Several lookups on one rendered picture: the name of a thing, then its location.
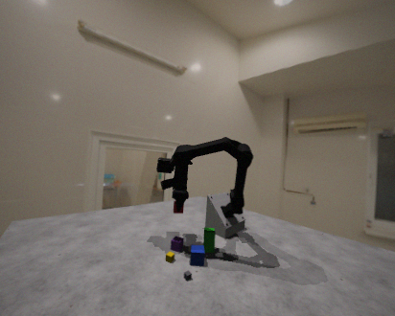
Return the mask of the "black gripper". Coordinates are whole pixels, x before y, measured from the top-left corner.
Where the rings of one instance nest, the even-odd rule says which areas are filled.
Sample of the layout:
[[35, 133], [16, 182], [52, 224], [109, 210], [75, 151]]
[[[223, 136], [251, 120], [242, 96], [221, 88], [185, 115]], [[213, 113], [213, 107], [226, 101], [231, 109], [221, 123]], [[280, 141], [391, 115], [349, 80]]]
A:
[[187, 190], [187, 175], [175, 174], [174, 179], [176, 179], [176, 189], [173, 187], [173, 196], [172, 198], [176, 203], [176, 211], [180, 212], [184, 202], [189, 198], [189, 194]]

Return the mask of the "purple block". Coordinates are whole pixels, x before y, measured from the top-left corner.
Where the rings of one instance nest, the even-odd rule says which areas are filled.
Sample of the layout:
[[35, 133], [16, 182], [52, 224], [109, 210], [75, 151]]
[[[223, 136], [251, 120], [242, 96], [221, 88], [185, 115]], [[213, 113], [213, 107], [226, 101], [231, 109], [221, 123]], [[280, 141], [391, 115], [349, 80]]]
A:
[[172, 241], [171, 250], [179, 252], [183, 247], [183, 238], [174, 237], [173, 239], [171, 239], [171, 241]]

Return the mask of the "small yellow cube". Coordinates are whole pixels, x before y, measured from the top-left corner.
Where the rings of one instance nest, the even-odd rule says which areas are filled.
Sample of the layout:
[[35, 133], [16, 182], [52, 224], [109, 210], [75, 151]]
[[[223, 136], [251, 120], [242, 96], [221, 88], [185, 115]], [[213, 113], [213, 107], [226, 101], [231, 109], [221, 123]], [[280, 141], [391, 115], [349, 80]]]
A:
[[174, 261], [175, 254], [170, 252], [166, 255], [166, 261], [172, 263]]

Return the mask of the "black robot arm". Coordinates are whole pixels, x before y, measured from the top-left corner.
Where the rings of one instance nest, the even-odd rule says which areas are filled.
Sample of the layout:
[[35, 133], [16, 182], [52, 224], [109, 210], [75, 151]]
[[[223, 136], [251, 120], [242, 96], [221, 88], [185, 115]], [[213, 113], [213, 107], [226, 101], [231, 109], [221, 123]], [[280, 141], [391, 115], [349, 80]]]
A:
[[[247, 169], [253, 160], [253, 153], [249, 145], [231, 140], [227, 137], [223, 137], [222, 139], [195, 146], [178, 146], [174, 152], [174, 155], [172, 156], [172, 159], [161, 157], [158, 158], [156, 170], [157, 172], [165, 173], [172, 173], [172, 171], [174, 171], [174, 174], [187, 175], [188, 165], [193, 164], [191, 162], [192, 159], [198, 156], [223, 150], [236, 158], [238, 163], [235, 189], [230, 190], [231, 202], [227, 206], [221, 207], [225, 217], [234, 217], [234, 213], [243, 213], [245, 178]], [[166, 190], [171, 187], [176, 189], [176, 179], [172, 178], [161, 181], [161, 187], [162, 190]]]

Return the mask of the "blue block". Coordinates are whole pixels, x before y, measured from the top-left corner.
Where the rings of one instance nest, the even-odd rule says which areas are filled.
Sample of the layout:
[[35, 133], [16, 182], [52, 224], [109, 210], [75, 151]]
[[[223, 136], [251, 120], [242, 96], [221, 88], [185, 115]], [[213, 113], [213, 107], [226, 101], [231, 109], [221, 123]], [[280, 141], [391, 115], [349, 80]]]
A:
[[204, 256], [204, 245], [192, 244], [190, 265], [204, 266]]

